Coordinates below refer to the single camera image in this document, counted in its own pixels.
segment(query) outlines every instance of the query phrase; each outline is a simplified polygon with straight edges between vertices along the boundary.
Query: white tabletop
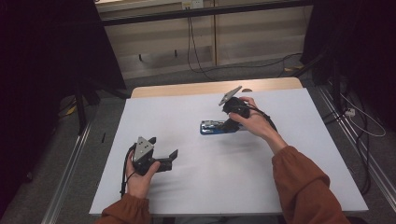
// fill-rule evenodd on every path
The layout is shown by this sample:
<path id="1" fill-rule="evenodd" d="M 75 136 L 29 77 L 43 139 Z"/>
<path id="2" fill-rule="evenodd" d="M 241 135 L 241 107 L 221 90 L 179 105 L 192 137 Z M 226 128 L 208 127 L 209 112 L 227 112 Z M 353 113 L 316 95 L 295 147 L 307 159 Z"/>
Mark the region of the white tabletop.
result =
<path id="1" fill-rule="evenodd" d="M 343 159 L 306 89 L 239 92 L 252 96 L 292 146 L 331 179 L 344 211 L 367 210 Z M 120 198 L 122 165 L 138 136 L 156 136 L 154 158 L 178 149 L 173 170 L 151 182 L 149 210 L 158 216 L 257 215 L 281 213 L 272 175 L 272 152 L 248 132 L 200 135 L 201 120 L 227 119 L 222 94 L 127 100 L 90 214 Z"/>

